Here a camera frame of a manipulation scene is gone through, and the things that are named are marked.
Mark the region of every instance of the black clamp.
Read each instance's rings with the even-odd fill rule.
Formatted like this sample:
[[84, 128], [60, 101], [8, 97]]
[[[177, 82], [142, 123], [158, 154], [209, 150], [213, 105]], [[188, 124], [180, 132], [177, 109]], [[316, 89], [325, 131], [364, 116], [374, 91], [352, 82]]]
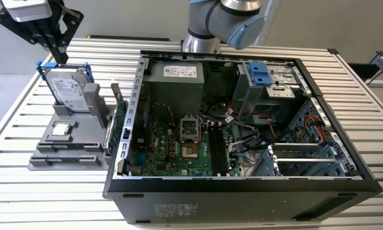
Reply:
[[[52, 16], [28, 22], [16, 22], [8, 10], [3, 7], [0, 10], [0, 24], [31, 44], [40, 43], [51, 51], [56, 62], [66, 64], [68, 61], [67, 47], [83, 22], [84, 14], [67, 8], [63, 0], [48, 0], [48, 3]], [[67, 26], [64, 33], [60, 29], [62, 18]]]

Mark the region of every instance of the sticker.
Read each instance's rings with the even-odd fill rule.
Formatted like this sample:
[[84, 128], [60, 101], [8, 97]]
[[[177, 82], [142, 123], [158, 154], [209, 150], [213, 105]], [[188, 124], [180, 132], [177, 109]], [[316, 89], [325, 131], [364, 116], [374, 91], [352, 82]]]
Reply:
[[55, 78], [52, 82], [66, 107], [75, 112], [87, 112], [90, 108], [79, 82], [74, 79], [63, 78]]
[[228, 118], [225, 119], [227, 123], [231, 123], [235, 120], [235, 117], [228, 116]]
[[155, 204], [158, 217], [196, 217], [199, 204]]
[[235, 113], [235, 110], [233, 110], [232, 108], [229, 108], [229, 109], [228, 109], [228, 114], [229, 114], [229, 115], [233, 115], [233, 113]]
[[197, 78], [197, 67], [165, 66], [164, 77]]

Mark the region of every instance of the connector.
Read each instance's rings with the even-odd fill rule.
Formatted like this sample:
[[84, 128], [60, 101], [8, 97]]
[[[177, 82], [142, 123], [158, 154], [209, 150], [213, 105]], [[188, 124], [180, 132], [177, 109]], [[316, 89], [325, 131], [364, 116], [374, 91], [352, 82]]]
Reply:
[[126, 128], [124, 130], [124, 139], [130, 139], [131, 130]]

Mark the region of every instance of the motherboard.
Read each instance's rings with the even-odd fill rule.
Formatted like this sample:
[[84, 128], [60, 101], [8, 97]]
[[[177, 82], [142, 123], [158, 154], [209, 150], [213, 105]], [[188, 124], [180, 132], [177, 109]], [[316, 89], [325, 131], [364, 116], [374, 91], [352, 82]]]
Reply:
[[[147, 152], [138, 152], [134, 159], [132, 175], [142, 176], [215, 176], [213, 149], [215, 140], [211, 133], [211, 125], [200, 122], [197, 133], [189, 120], [183, 127], [173, 128], [171, 124], [152, 122], [151, 143]], [[196, 140], [184, 140], [187, 135], [197, 134]], [[224, 125], [221, 129], [221, 145], [228, 146], [233, 142], [232, 126]], [[227, 149], [223, 157], [228, 162]], [[229, 176], [240, 176], [240, 163], [233, 160], [227, 166]]]

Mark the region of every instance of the metal rail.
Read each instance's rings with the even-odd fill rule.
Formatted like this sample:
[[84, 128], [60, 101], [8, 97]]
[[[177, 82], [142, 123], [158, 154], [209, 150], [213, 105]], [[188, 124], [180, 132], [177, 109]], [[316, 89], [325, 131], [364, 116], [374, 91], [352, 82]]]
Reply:
[[[90, 62], [102, 95], [116, 103], [111, 81], [130, 98], [140, 50], [180, 51], [180, 44], [158, 41], [76, 39], [68, 48], [70, 63]], [[340, 55], [327, 49], [256, 46], [223, 47], [224, 54], [301, 58], [324, 92], [340, 122], [383, 187], [383, 104]], [[102, 193], [107, 171], [38, 171], [26, 168], [50, 123], [54, 98], [35, 75], [0, 126], [0, 229], [126, 228], [120, 211]], [[383, 230], [383, 193], [323, 223], [172, 224], [144, 229], [277, 229]]]

